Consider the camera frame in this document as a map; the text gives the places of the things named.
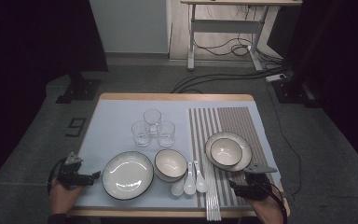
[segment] black curtain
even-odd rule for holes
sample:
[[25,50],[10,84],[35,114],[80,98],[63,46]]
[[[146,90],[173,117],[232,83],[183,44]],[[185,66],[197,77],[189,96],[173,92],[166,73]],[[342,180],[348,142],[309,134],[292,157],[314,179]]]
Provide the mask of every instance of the black curtain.
[[88,0],[0,1],[0,166],[70,72],[107,71]]
[[[321,26],[316,47],[304,54]],[[327,115],[358,152],[358,1],[305,0],[289,56]]]

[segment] white wall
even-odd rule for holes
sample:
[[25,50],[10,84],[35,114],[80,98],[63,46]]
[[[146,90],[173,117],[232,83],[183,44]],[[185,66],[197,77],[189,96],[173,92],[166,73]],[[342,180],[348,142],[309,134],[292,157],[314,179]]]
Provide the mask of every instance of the white wall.
[[169,52],[171,0],[89,2],[105,52]]

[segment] ceramic spoon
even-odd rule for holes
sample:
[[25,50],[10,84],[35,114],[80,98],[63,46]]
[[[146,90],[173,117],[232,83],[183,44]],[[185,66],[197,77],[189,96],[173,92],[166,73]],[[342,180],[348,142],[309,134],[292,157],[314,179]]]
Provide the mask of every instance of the ceramic spoon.
[[184,190],[184,185],[185,185],[185,180],[184,177],[181,178],[180,180],[176,181],[175,183],[172,184],[171,187],[171,193],[175,196],[180,196],[183,194],[183,190]]
[[196,189],[201,193],[205,193],[208,191],[208,185],[206,184],[206,181],[201,174],[199,162],[194,161],[194,165],[196,166],[197,171]]
[[189,161],[187,163],[188,175],[185,182],[184,190],[186,194],[194,194],[196,192],[196,184],[194,183],[193,177],[193,162]]

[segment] robotic hand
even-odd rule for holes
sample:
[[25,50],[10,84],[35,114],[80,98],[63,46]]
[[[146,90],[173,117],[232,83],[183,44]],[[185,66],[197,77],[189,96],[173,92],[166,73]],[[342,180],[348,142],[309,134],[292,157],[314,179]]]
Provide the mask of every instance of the robotic hand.
[[[71,186],[93,185],[94,181],[100,177],[101,171],[92,175],[80,175],[77,171],[79,170],[82,161],[83,160],[73,152],[69,154],[68,158],[59,160],[48,176],[48,194],[50,194],[51,181],[54,176],[57,176],[57,180],[59,180],[67,189]],[[60,165],[60,169],[58,174],[55,175],[58,165]]]
[[237,185],[236,182],[228,180],[229,185],[234,189],[235,195],[256,201],[263,201],[270,196],[281,208],[283,223],[287,223],[287,213],[283,201],[272,192],[272,185],[266,175],[266,173],[277,172],[277,170],[255,163],[245,168],[244,172],[248,185]]

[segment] gray carpet floor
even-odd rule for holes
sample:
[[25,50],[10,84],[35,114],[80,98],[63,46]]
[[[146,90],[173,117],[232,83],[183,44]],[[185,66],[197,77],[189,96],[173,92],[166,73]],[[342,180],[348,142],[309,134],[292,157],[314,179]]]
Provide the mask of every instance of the gray carpet floor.
[[[0,223],[46,223],[48,173],[57,160],[78,152],[99,94],[170,92],[185,77],[253,72],[251,65],[198,66],[193,72],[185,65],[153,63],[109,69],[84,73],[102,81],[94,101],[57,105],[70,80],[61,77],[47,85],[39,113],[0,170]],[[264,78],[214,81],[192,89],[254,96],[288,196],[289,223],[358,223],[358,155],[321,108],[280,104]],[[79,137],[65,136],[74,131],[68,128],[73,118],[86,119]],[[97,217],[91,221],[100,223]]]

